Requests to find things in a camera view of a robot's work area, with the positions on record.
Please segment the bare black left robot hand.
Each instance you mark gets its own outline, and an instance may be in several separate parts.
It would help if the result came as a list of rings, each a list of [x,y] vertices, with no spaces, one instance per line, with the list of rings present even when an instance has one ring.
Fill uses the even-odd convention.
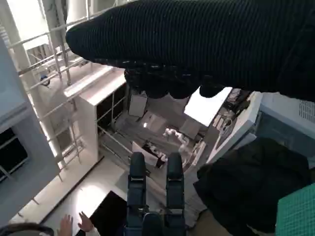
[[[179,153],[168,157],[166,209],[164,214],[149,211],[146,204],[146,167],[144,155],[131,155],[128,175],[125,236],[185,236],[184,173]]]

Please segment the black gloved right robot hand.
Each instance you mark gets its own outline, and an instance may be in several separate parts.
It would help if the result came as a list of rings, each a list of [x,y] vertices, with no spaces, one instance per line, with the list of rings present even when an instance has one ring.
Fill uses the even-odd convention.
[[[66,33],[71,51],[124,69],[150,98],[225,87],[315,99],[312,0],[137,0]]]

